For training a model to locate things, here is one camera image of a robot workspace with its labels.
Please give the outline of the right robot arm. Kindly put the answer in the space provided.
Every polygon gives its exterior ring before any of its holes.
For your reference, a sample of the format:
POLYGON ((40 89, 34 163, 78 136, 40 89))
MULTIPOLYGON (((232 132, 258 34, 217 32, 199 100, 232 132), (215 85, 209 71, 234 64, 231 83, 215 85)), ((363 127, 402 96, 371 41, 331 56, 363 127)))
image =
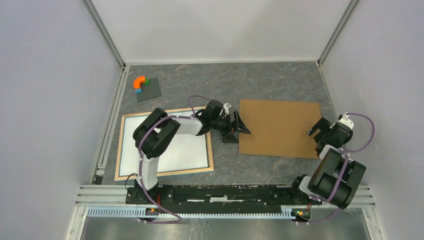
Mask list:
POLYGON ((366 171, 366 166, 352 160, 343 148, 353 137, 353 129, 348 113, 339 115, 334 123, 322 117, 310 128, 307 135, 313 136, 320 164, 311 176, 295 178, 288 191, 293 203, 309 200, 339 209, 350 205, 366 171))

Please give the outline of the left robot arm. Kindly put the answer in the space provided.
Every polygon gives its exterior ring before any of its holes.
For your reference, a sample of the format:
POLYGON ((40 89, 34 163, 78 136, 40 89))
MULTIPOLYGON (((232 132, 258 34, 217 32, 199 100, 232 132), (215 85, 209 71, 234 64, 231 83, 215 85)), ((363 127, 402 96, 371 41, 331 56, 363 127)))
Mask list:
POLYGON ((230 111, 231 108, 231 104, 215 99, 210 100, 205 108, 193 110, 189 116, 169 114, 156 108, 132 135, 139 155, 136 172, 139 199, 145 204, 156 200, 159 158, 176 135, 202 136, 210 130, 217 130, 224 143, 237 144, 239 140, 235 133, 251 134, 239 111, 230 111))

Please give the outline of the brown cardboard backing board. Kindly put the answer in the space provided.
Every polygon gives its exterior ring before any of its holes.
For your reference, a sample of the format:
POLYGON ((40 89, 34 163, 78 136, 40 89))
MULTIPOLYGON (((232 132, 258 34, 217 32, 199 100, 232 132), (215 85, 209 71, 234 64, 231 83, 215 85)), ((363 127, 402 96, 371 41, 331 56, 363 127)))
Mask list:
POLYGON ((239 135, 239 153, 316 159, 307 133, 322 117, 316 102, 241 99, 239 114, 250 134, 239 135))

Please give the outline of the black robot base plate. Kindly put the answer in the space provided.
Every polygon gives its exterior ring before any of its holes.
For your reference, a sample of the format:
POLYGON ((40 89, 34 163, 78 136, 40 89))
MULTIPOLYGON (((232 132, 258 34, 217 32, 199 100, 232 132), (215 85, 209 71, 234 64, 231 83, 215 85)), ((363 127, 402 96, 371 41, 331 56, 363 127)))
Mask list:
POLYGON ((289 185, 160 185, 149 193, 161 207, 175 214, 272 214, 282 206, 320 206, 296 202, 289 185))

